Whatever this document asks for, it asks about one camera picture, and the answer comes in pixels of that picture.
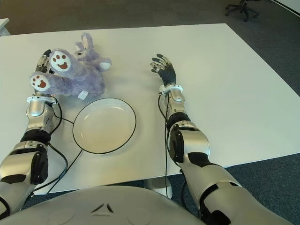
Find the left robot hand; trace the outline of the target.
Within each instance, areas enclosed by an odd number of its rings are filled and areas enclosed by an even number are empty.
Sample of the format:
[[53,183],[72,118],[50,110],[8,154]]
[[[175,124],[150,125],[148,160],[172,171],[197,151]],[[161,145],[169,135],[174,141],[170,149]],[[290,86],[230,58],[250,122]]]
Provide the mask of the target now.
[[51,52],[51,49],[48,49],[41,55],[35,69],[36,72],[54,74],[49,63],[49,56]]

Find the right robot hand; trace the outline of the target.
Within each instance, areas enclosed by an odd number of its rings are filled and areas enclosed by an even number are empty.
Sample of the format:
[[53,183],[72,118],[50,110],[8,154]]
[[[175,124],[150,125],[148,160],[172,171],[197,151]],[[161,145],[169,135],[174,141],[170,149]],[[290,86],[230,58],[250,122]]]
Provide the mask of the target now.
[[165,87],[176,84],[175,70],[166,56],[158,53],[155,58],[152,58],[150,65],[152,67],[151,71],[160,76]]

